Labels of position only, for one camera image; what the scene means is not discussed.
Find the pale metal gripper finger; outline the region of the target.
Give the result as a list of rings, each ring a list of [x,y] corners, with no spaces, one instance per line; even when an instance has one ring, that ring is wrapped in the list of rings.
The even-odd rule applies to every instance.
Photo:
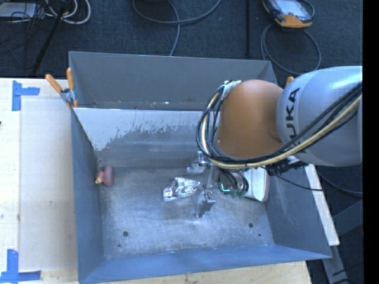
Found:
[[[194,216],[196,218],[202,218],[206,212],[209,212],[216,200],[213,197],[213,192],[204,190],[201,191],[196,202]]]
[[[198,151],[194,160],[191,162],[189,166],[186,167],[185,174],[186,175],[199,175],[203,171],[205,171],[207,166],[208,166],[208,161],[204,157],[204,153],[201,151]]]

